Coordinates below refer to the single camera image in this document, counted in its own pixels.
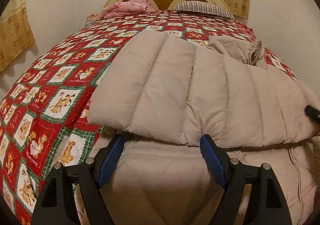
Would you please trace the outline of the beige curtain at left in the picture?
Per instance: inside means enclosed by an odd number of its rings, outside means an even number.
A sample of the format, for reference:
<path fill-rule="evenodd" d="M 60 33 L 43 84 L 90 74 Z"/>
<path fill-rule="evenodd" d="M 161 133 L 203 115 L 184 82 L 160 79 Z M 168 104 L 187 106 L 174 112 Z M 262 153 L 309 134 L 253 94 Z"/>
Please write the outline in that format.
<path fill-rule="evenodd" d="M 26 0 L 10 0 L 1 15 L 1 60 L 4 71 L 24 50 L 35 43 L 26 8 Z"/>

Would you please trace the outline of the red patchwork bear bedspread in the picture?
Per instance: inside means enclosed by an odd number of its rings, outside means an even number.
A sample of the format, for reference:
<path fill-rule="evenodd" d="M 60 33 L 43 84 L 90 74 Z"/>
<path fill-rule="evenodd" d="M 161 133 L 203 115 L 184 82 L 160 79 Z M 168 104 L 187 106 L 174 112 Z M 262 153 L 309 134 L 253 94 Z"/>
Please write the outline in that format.
<path fill-rule="evenodd" d="M 205 46 L 212 36 L 252 41 L 240 22 L 161 11 L 94 22 L 38 58 L 1 102 L 1 198 L 30 224 L 53 163 L 82 162 L 103 129 L 87 122 L 89 100 L 117 53 L 143 30 Z"/>

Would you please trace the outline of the beige quilted down jacket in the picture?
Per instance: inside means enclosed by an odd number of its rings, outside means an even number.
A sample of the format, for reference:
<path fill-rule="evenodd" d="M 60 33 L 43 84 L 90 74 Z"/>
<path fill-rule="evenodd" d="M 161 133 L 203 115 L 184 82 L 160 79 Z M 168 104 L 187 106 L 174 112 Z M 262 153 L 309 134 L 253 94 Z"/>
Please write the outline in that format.
<path fill-rule="evenodd" d="M 93 92 L 87 120 L 125 131 L 111 181 L 101 189 L 116 224 L 207 224 L 222 195 L 200 152 L 211 136 L 230 157 L 272 166 L 293 224 L 313 211 L 319 187 L 314 92 L 233 37 L 197 46 L 145 30 L 117 54 Z"/>

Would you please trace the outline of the striped pillow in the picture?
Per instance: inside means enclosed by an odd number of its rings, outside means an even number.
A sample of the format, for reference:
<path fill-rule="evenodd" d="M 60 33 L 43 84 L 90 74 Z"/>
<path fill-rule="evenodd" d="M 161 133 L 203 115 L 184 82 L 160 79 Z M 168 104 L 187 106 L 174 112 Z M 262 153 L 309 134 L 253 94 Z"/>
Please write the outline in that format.
<path fill-rule="evenodd" d="M 178 3 L 174 7 L 175 11 L 179 12 L 189 12 L 193 14 L 205 14 L 213 17 L 226 18 L 228 20 L 235 20 L 234 16 L 228 12 L 227 10 L 211 3 L 203 2 L 203 1 L 184 1 Z"/>

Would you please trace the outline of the pink folded blanket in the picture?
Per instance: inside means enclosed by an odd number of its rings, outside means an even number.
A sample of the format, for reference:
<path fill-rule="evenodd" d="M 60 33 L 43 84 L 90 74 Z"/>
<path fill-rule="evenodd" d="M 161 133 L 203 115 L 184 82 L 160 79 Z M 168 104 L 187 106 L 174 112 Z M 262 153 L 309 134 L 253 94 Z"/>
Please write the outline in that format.
<path fill-rule="evenodd" d="M 105 6 L 99 14 L 89 15 L 86 21 L 104 20 L 154 12 L 156 12 L 156 10 L 150 4 L 149 0 L 121 1 Z"/>

